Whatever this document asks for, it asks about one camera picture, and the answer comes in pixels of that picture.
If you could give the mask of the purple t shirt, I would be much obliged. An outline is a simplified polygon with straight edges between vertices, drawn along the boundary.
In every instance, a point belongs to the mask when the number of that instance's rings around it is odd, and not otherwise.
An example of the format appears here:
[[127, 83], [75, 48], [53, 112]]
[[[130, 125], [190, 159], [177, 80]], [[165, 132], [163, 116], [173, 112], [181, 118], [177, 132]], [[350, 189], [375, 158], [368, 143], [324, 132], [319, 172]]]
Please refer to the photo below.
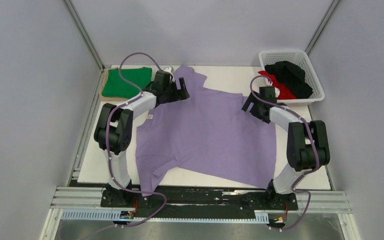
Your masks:
[[189, 98], [161, 104], [136, 129], [140, 187], [152, 192], [175, 168], [258, 188], [274, 178], [276, 127], [242, 107], [246, 97], [204, 87], [206, 76], [187, 65], [174, 71]]

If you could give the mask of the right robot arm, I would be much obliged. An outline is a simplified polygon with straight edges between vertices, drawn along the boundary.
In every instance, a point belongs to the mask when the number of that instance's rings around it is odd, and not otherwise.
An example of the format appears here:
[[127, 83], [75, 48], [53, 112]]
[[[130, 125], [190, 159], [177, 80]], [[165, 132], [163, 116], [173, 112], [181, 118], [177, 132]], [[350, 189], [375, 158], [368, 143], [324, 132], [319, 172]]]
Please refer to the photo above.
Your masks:
[[265, 195], [266, 204], [278, 209], [285, 203], [285, 195], [295, 193], [307, 175], [330, 162], [326, 124], [322, 120], [307, 121], [287, 106], [279, 105], [273, 86], [252, 90], [242, 110], [267, 124], [280, 126], [287, 133], [287, 165], [269, 182]]

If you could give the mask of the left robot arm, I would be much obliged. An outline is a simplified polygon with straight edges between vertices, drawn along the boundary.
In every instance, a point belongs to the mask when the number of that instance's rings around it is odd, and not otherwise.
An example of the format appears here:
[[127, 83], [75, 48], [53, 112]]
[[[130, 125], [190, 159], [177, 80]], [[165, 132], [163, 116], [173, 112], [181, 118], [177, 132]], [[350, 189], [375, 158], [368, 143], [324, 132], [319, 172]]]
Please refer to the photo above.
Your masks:
[[135, 195], [128, 172], [127, 149], [132, 141], [133, 121], [159, 105], [186, 100], [190, 97], [183, 77], [175, 79], [168, 70], [158, 70], [154, 80], [139, 93], [119, 105], [103, 105], [93, 139], [103, 150], [109, 180], [102, 193], [100, 205], [104, 208], [127, 207]]

